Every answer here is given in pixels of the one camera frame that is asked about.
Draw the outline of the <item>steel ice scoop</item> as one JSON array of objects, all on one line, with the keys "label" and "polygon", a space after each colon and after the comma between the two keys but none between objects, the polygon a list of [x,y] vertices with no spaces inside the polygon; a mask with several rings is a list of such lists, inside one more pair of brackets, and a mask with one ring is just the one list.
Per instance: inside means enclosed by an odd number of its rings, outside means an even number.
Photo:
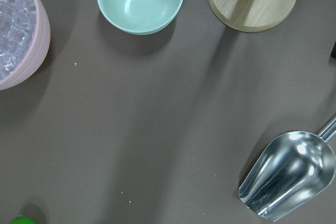
[{"label": "steel ice scoop", "polygon": [[275,222],[326,189],[335,177],[335,118],[318,133],[278,135],[261,153],[239,187],[239,198],[254,213]]}]

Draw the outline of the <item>pile of clear ice cubes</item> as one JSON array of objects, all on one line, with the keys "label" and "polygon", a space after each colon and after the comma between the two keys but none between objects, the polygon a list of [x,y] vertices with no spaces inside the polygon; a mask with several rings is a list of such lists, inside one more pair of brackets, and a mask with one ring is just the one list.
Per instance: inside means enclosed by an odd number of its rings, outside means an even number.
[{"label": "pile of clear ice cubes", "polygon": [[1,79],[22,62],[36,26],[34,0],[1,0]]}]

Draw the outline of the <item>brown paper table cover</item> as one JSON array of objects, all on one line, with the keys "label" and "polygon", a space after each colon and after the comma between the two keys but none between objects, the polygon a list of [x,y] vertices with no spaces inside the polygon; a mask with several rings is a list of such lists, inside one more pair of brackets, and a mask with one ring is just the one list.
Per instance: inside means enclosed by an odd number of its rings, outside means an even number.
[{"label": "brown paper table cover", "polygon": [[261,33],[184,0],[147,36],[97,0],[41,1],[48,55],[1,92],[1,223],[266,222],[238,187],[277,135],[334,115],[335,0]]}]

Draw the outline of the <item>pink bowl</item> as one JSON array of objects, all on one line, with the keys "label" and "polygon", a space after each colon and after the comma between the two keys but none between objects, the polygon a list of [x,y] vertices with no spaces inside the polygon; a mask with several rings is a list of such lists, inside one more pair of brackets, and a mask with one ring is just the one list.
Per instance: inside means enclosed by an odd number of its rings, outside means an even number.
[{"label": "pink bowl", "polygon": [[22,83],[33,75],[47,56],[50,45],[50,24],[46,10],[41,0],[34,0],[36,7],[36,26],[32,42],[24,55],[22,62],[1,80],[1,90]]}]

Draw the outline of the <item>green lime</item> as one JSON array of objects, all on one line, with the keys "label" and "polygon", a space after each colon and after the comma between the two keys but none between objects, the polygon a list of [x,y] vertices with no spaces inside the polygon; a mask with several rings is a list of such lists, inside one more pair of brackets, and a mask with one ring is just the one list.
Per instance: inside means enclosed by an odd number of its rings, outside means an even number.
[{"label": "green lime", "polygon": [[11,220],[9,224],[36,224],[36,223],[27,216],[18,216],[13,220]]}]

